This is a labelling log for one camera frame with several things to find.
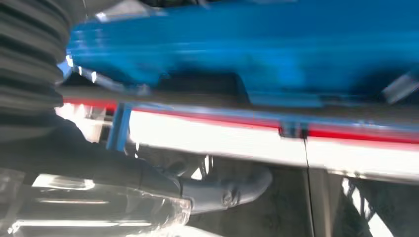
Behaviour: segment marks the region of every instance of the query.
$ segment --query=ribbed hose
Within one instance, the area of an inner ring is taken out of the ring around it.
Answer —
[[[34,137],[58,122],[53,108],[63,80],[70,29],[119,0],[2,0],[0,48],[0,142]]]

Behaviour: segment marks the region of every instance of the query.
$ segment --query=blue metal bar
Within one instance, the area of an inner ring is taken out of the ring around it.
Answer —
[[[114,114],[112,128],[109,132],[106,149],[124,151],[126,137],[128,135],[129,118],[132,106],[127,103],[119,103]]]

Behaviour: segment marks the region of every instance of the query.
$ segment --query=transparent plastic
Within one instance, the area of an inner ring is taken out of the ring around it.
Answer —
[[[22,183],[6,172],[0,178],[0,186]],[[185,225],[191,212],[188,200],[88,179],[40,174],[21,187],[25,192],[14,199],[23,201],[8,230],[17,236],[133,237]]]

